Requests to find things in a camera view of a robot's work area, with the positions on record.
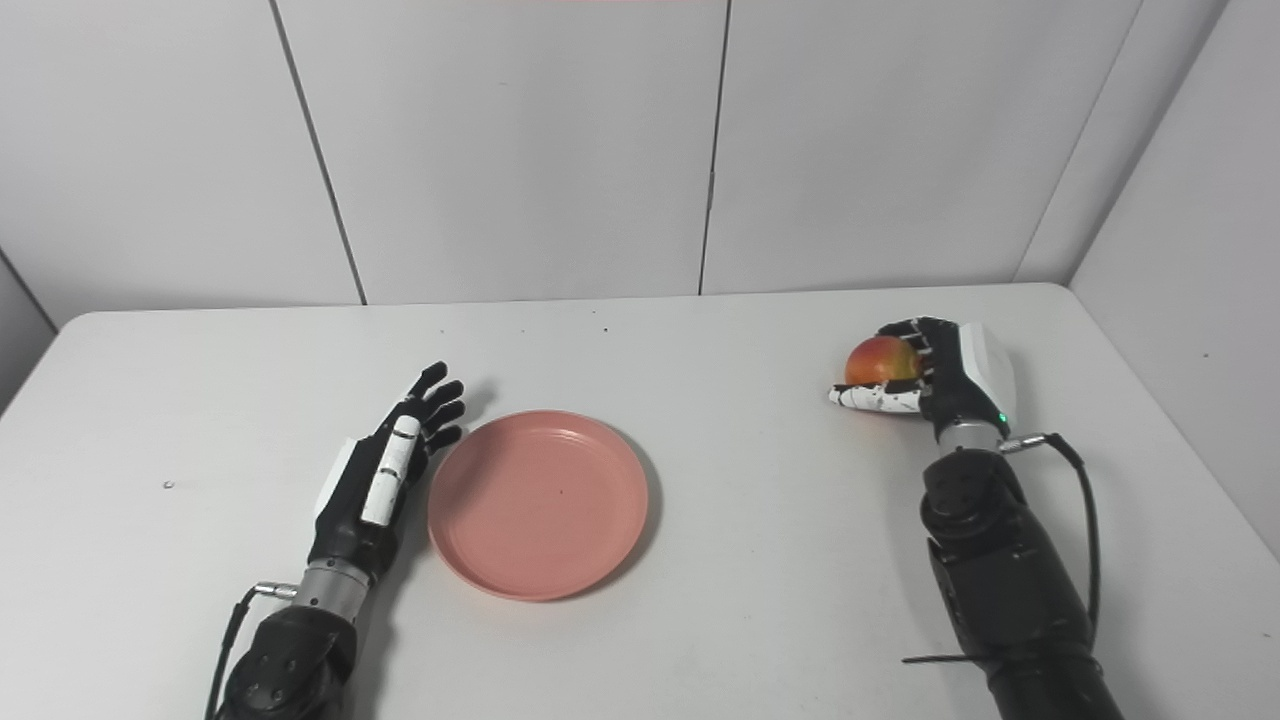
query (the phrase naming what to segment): prosthetic hand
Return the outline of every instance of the prosthetic hand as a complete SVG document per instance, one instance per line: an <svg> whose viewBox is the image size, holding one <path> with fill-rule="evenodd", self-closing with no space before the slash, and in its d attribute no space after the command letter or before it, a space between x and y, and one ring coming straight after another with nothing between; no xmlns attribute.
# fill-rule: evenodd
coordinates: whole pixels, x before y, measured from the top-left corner
<svg viewBox="0 0 1280 720"><path fill-rule="evenodd" d="M339 716L343 688L356 665L353 621L365 596L396 560L406 495L430 456L462 434L448 425L463 413L462 383L435 387L447 373L444 363L424 370L372 434L343 447L316 506L316 537L302 583L260 583L237 606L242 619L253 592L292 600L259 625L228 678L218 720ZM224 652L236 628L233 615ZM216 702L220 675L221 661L206 715Z"/></svg>
<svg viewBox="0 0 1280 720"><path fill-rule="evenodd" d="M836 386L832 400L887 411L914 405L933 423L942 457L924 471L920 516L931 536L933 574L964 655L913 660L973 661L986 671L1005 720L1119 720L1092 655L1097 520L1079 455L1056 434L1009 439L1016 402L1012 368L982 325L913 318L884 325L878 334L905 341L915 351L915 387L901 379ZM886 395L895 396L892 407L884 407ZM1052 445L1071 461L1085 492L1088 610L1004 457L1039 443Z"/></svg>

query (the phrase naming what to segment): black robotic forearm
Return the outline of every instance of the black robotic forearm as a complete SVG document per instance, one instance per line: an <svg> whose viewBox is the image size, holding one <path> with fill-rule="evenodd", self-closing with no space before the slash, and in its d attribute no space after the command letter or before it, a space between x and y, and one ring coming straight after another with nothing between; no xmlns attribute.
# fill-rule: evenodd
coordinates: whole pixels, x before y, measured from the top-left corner
<svg viewBox="0 0 1280 720"><path fill-rule="evenodd" d="M924 471L920 515L960 647L1005 720L1121 720L1093 659L1080 596L997 452L957 450Z"/></svg>
<svg viewBox="0 0 1280 720"><path fill-rule="evenodd" d="M250 650L232 669L218 720L337 720L356 666L356 615L369 591L396 561L410 488L431 454L461 437L444 427L463 413L462 384L440 386L447 368L422 372L404 400L369 437L355 443L337 486L316 516L316 537L292 603L257 626ZM406 434L398 420L412 419ZM402 442L406 465L384 466L388 443ZM389 518L370 521L367 498L380 473L399 483Z"/></svg>

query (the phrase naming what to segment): robot finger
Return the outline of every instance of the robot finger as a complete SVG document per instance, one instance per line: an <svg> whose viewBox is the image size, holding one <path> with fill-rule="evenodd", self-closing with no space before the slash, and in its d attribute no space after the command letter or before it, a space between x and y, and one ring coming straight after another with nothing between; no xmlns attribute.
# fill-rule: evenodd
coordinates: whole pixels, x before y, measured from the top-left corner
<svg viewBox="0 0 1280 720"><path fill-rule="evenodd" d="M462 380L451 380L443 386L431 391L425 400L425 402L433 407L439 407L447 402L453 402L454 400L462 397Z"/></svg>
<svg viewBox="0 0 1280 720"><path fill-rule="evenodd" d="M443 380L448 374L449 366L445 365L443 360L431 365L430 368L422 370L422 374L419 375L417 382L413 383L413 387L408 389L408 393L406 393L404 397L422 397L426 395L426 391L431 389L431 386Z"/></svg>
<svg viewBox="0 0 1280 720"><path fill-rule="evenodd" d="M436 450L440 450L442 447L448 447L458 442L460 439L462 439L462 428L457 425L449 425L448 428L444 428L443 430L431 436L431 439L426 441L426 452L429 455L434 454Z"/></svg>
<svg viewBox="0 0 1280 720"><path fill-rule="evenodd" d="M422 423L422 434L425 437L431 437L436 430L443 428L445 424L452 423L462 416L467 411L467 406L461 400L454 400L448 405L444 405L435 411L425 423Z"/></svg>

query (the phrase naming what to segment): white table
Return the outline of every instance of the white table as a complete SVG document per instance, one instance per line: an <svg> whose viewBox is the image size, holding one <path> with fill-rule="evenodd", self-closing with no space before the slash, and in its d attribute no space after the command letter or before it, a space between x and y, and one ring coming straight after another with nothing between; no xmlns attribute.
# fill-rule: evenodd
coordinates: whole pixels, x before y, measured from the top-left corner
<svg viewBox="0 0 1280 720"><path fill-rule="evenodd" d="M340 439L443 357L470 427L561 407L626 433L657 530L614 583L530 605L454 578L419 524L356 717L995 719L977 669L899 664L955 650L916 516L931 433L826 400L856 342L922 313L986 322L1020 428L1088 461L1097 655L1129 720L1274 716L1280 565L1052 286L74 320L0 421L0 716L198 716L230 605L298 578ZM1012 462L1083 582L1070 469Z"/></svg>

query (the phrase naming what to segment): metal connector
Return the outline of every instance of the metal connector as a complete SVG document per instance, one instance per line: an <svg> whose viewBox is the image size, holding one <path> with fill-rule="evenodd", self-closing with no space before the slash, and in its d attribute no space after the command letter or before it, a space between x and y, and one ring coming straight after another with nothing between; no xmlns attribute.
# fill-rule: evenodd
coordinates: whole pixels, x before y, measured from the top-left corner
<svg viewBox="0 0 1280 720"><path fill-rule="evenodd" d="M1001 455L1010 455L1012 452L1021 452L1024 450L1030 450L1037 445L1044 445L1047 441L1048 436L1046 436L1044 433L1011 437L1001 442L996 450L998 450Z"/></svg>
<svg viewBox="0 0 1280 720"><path fill-rule="evenodd" d="M275 597L279 600L293 600L298 596L298 585L291 585L289 583L271 583L261 582L253 585L253 592L257 594L265 594L268 597Z"/></svg>

